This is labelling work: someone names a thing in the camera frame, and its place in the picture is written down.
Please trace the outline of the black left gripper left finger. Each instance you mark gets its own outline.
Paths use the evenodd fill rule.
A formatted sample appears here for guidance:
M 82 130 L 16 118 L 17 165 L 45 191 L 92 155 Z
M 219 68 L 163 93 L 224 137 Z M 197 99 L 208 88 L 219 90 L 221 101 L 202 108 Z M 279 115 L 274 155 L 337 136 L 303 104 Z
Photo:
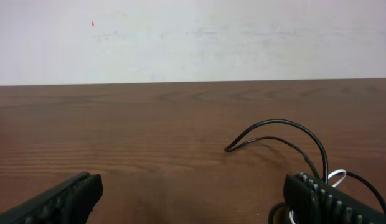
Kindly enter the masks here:
M 0 224 L 86 224 L 103 195 L 99 174 L 81 172 L 0 214 Z

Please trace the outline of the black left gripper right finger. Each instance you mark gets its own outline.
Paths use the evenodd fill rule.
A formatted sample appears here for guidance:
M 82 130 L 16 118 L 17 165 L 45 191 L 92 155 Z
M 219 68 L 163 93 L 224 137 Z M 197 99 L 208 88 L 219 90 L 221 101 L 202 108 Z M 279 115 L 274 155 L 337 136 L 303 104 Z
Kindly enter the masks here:
M 307 173 L 287 175 L 283 196 L 298 223 L 386 224 L 385 214 Z

